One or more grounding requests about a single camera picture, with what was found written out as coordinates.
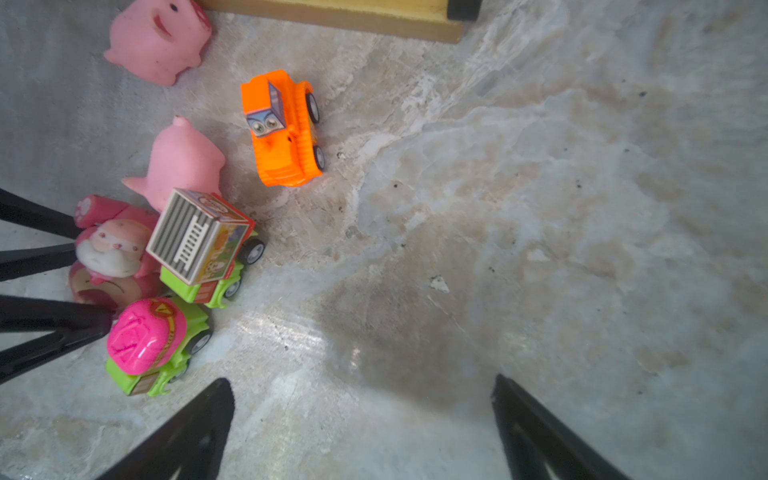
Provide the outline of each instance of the gray stone surface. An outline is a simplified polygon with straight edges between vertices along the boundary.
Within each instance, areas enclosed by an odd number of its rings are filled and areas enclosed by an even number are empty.
[[[765,2],[486,0],[459,45],[212,15],[172,88],[101,57],[126,2],[79,3],[0,2],[0,187],[142,203],[120,179],[182,114],[269,246],[171,395],[122,396],[104,341],[0,386],[4,475],[93,478],[225,376],[221,478],[508,478],[497,372],[632,478],[768,475]],[[295,190],[241,114],[277,68],[331,159]]]

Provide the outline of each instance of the toy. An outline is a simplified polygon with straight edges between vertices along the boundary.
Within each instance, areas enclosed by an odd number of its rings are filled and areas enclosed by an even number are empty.
[[[200,65],[211,32],[194,0],[135,0],[112,22],[104,57],[139,78],[171,86],[179,73]]]
[[[147,176],[124,178],[123,184],[162,212],[175,187],[220,194],[219,173],[224,162],[224,154],[213,142],[189,120],[176,115],[152,144]]]
[[[74,224],[85,230],[74,241],[75,253],[94,285],[160,271],[160,264],[144,254],[158,217],[154,212],[98,195],[80,200]]]
[[[211,338],[208,315],[177,296],[130,305],[107,339],[107,372],[126,395],[169,393],[189,358]]]
[[[224,308],[240,289],[240,272],[264,253],[254,222],[216,194],[174,189],[147,252],[160,278],[189,303]]]
[[[74,301],[103,305],[113,310],[122,310],[133,302],[157,295],[162,285],[158,272],[98,283],[91,280],[91,274],[82,263],[75,262],[72,265],[69,269],[69,287]]]
[[[295,84],[278,70],[255,77],[240,89],[264,185],[299,187],[322,175],[326,158],[317,145],[315,124],[320,113],[312,85]]]

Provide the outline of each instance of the black tire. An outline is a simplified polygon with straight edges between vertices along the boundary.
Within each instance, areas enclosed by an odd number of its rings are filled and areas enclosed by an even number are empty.
[[[310,120],[316,124],[320,121],[320,109],[317,107],[317,100],[312,94],[306,94],[306,110],[310,113]]]
[[[213,330],[203,330],[202,332],[198,333],[197,335],[193,336],[187,346],[184,347],[184,352],[186,352],[189,355],[194,355],[197,352],[200,352],[206,344],[208,344],[208,340],[210,340],[211,336],[214,334]]]
[[[237,253],[237,259],[246,265],[253,265],[264,255],[266,245],[258,238],[249,238],[243,242],[240,252]]]
[[[242,284],[243,284],[243,279],[240,279],[237,282],[230,285],[228,289],[224,290],[224,298],[232,298],[233,296],[237,295],[237,292],[240,291],[240,285]]]
[[[323,149],[315,145],[315,165],[317,170],[321,172],[326,171],[326,155],[323,153]]]
[[[170,380],[168,380],[168,383],[173,383],[184,376],[184,373],[187,373],[187,370],[190,368],[190,361],[187,360],[187,364],[184,366],[184,370],[181,370],[179,373],[174,375],[174,377]]]

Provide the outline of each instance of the toy car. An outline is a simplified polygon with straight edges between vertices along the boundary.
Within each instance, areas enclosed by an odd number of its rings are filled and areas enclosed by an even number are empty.
[[[254,222],[216,194],[174,189],[147,245],[160,280],[188,303],[225,308],[264,253]]]
[[[320,112],[312,85],[293,83],[278,70],[255,77],[240,89],[261,181],[268,187],[299,187],[322,175],[326,158],[317,145]]]
[[[107,372],[126,395],[170,393],[190,357],[211,338],[208,315],[178,296],[132,303],[107,339]]]

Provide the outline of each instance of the orange toy truck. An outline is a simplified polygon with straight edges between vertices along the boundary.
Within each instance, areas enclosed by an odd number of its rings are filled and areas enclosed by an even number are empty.
[[[317,146],[320,112],[312,85],[293,83],[278,70],[255,77],[240,89],[261,181],[268,187],[299,187],[322,175],[326,158]]]

